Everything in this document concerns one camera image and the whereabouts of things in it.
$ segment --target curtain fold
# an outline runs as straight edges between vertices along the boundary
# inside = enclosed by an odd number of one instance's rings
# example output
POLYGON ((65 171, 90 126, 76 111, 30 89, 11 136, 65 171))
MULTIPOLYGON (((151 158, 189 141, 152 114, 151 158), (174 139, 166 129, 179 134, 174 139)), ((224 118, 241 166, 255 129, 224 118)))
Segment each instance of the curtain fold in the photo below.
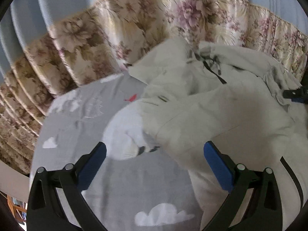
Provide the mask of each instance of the curtain fold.
POLYGON ((126 70, 167 38, 182 36, 195 49, 211 41, 265 52, 298 80, 306 69, 307 35, 248 0, 85 4, 50 24, 45 0, 15 0, 0 22, 0 159, 23 173, 54 98, 126 70))

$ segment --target bed sheet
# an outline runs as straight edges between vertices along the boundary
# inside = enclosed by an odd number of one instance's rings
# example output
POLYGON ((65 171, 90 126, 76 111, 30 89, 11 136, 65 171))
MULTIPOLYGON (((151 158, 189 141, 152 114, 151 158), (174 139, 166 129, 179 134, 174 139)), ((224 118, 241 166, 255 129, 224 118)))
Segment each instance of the bed sheet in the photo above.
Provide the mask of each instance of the bed sheet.
MULTIPOLYGON (((89 153, 120 109, 138 99, 145 84, 127 73, 113 75, 57 98, 44 122, 33 158, 36 170, 62 169, 89 153)), ((78 225, 62 190, 59 198, 69 221, 78 225)), ((188 171, 162 149, 134 159, 107 158, 82 195, 109 230, 199 230, 203 211, 188 171)))

